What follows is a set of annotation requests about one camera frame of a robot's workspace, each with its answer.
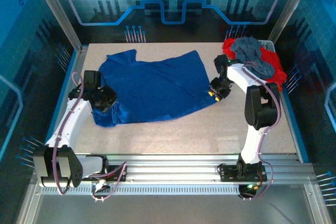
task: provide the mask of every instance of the enclosure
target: enclosure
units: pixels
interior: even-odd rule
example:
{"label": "enclosure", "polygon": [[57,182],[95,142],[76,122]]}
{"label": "enclosure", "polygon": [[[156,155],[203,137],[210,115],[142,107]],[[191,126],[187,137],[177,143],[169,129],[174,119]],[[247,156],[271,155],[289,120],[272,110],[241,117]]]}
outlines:
{"label": "enclosure", "polygon": [[[2,223],[336,222],[336,0],[0,3]],[[107,55],[131,49],[144,62],[196,50],[211,81],[223,42],[251,36],[287,74],[281,120],[261,149],[275,170],[263,198],[242,201],[230,192],[238,184],[216,170],[235,164],[246,142],[246,97],[236,84],[223,101],[174,120],[100,127],[89,116],[76,154],[128,162],[109,200],[95,203],[85,183],[67,197],[38,185],[32,156],[61,122],[72,72],[97,71]]]}

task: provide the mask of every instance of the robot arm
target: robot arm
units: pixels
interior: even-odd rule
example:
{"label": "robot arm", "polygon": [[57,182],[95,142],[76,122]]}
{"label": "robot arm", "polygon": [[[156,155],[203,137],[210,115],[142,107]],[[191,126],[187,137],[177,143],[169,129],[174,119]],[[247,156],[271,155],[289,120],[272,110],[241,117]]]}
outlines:
{"label": "robot arm", "polygon": [[117,94],[107,85],[100,87],[101,74],[97,71],[85,71],[84,91],[73,111],[71,108],[79,99],[80,85],[69,94],[66,112],[52,137],[42,149],[33,154],[39,184],[43,187],[55,187],[52,167],[52,152],[62,123],[61,140],[57,146],[57,174],[61,187],[77,187],[83,178],[103,172],[108,164],[102,156],[76,156],[74,148],[82,126],[91,114],[92,108],[105,113],[117,100]]}
{"label": "robot arm", "polygon": [[243,71],[244,64],[238,60],[229,60],[225,55],[220,55],[214,62],[220,76],[210,83],[209,94],[215,96],[216,101],[220,101],[229,95],[233,82],[246,94],[245,119],[248,131],[245,146],[237,162],[237,177],[240,180],[249,180],[262,170],[258,149],[265,129],[276,122],[278,115],[274,100],[259,82],[270,88],[279,103],[278,87],[275,83],[266,83],[251,72],[247,75]]}

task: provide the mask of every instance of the glass panel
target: glass panel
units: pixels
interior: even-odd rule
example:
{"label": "glass panel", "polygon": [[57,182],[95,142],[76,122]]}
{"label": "glass panel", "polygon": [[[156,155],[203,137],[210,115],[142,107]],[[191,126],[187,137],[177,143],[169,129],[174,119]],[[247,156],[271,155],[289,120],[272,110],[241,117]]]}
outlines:
{"label": "glass panel", "polygon": [[265,39],[287,0],[61,1],[72,22],[80,24],[82,42],[90,43],[132,41],[124,34],[126,26],[131,32],[145,31],[146,42],[223,41],[226,31],[237,29],[231,35]]}
{"label": "glass panel", "polygon": [[0,27],[0,216],[15,223],[72,47],[44,0],[0,0]]}
{"label": "glass panel", "polygon": [[[336,173],[335,1],[301,0],[276,43],[289,71],[289,100],[317,174]],[[328,209],[336,221],[335,209]]]}

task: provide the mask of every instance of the purple cable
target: purple cable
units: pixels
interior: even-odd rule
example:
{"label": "purple cable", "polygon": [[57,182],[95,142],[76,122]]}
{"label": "purple cable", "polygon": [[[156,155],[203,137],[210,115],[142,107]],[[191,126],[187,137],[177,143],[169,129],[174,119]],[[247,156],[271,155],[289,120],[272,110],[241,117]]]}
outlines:
{"label": "purple cable", "polygon": [[116,171],[120,170],[127,162],[122,163],[119,167],[117,167],[116,169],[114,169],[113,171],[110,171],[108,173],[105,174],[91,174],[89,177],[90,178],[105,178],[110,176],[111,174],[115,173]]}
{"label": "purple cable", "polygon": [[241,69],[242,69],[242,71],[247,76],[249,76],[251,79],[255,80],[257,83],[259,83],[260,85],[262,85],[267,90],[267,92],[271,95],[272,99],[274,100],[274,103],[275,103],[275,106],[277,107],[277,112],[278,112],[277,120],[275,121],[275,123],[273,125],[271,125],[270,127],[266,128],[263,131],[261,139],[260,139],[260,142],[259,142],[259,145],[258,145],[258,148],[257,148],[257,156],[258,156],[258,158],[260,159],[261,162],[269,165],[269,167],[271,169],[271,178],[270,178],[269,184],[266,186],[265,190],[263,190],[259,195],[257,195],[257,196],[255,196],[255,197],[252,198],[252,199],[256,199],[256,198],[259,198],[261,195],[263,195],[269,189],[270,185],[272,184],[273,175],[274,175],[273,167],[272,167],[272,165],[269,162],[267,162],[267,161],[265,161],[265,160],[262,159],[262,157],[260,155],[260,150],[261,150],[261,146],[262,146],[262,143],[264,141],[264,138],[265,138],[265,135],[267,134],[267,132],[269,132],[271,129],[273,129],[275,126],[277,126],[277,124],[279,123],[280,118],[281,118],[281,110],[280,110],[280,104],[279,104],[277,98],[275,97],[274,93],[271,91],[271,89],[265,83],[263,83],[262,81],[260,81],[257,78],[255,78],[251,73],[249,73],[245,69],[246,66],[253,66],[253,65],[255,65],[254,62],[247,62],[245,65],[243,65],[243,67]]}
{"label": "purple cable", "polygon": [[[74,82],[74,84],[78,86],[79,84],[77,84],[76,81],[73,78],[73,76],[75,74],[79,74],[79,73],[78,72],[73,72],[72,75],[71,75],[71,78],[72,78],[72,81]],[[80,82],[81,82],[79,96],[78,96],[76,102],[71,107],[71,110],[68,112],[65,119],[63,120],[63,122],[61,124],[61,127],[59,128],[58,136],[55,140],[55,146],[54,146],[54,150],[53,150],[53,153],[52,153],[53,154],[52,155],[53,156],[52,157],[53,158],[52,159],[52,171],[53,171],[53,174],[54,174],[54,179],[55,179],[55,183],[56,183],[56,186],[57,186],[57,190],[58,190],[59,194],[61,194],[61,195],[64,195],[68,191],[69,187],[67,186],[67,188],[64,191],[62,191],[61,185],[59,183],[59,178],[58,178],[58,174],[57,174],[57,166],[56,166],[57,147],[58,147],[59,141],[62,138],[63,129],[64,129],[70,115],[72,114],[72,112],[75,110],[77,104],[79,103],[79,101],[80,101],[80,99],[83,95],[83,92],[84,92],[84,81],[83,81],[83,77],[80,74],[79,74],[79,79],[80,79]]]}
{"label": "purple cable", "polygon": [[95,199],[96,201],[97,201],[97,200],[104,201],[104,200],[110,198],[110,197],[116,192],[115,190],[117,189],[117,187],[118,187],[118,185],[119,185],[119,182],[120,182],[120,180],[121,180],[121,178],[122,178],[122,174],[123,174],[124,171],[125,171],[126,164],[127,164],[127,162],[124,162],[124,163],[121,165],[121,166],[122,166],[122,170],[121,170],[121,172],[120,172],[120,175],[119,175],[119,177],[118,177],[118,180],[117,180],[117,182],[116,182],[114,188],[113,188],[113,189],[111,190],[111,192],[108,194],[108,196],[101,197],[101,198],[99,199],[99,198],[97,198],[97,197],[95,196],[94,193],[92,193],[92,194],[91,194],[91,197],[92,197],[93,199]]}

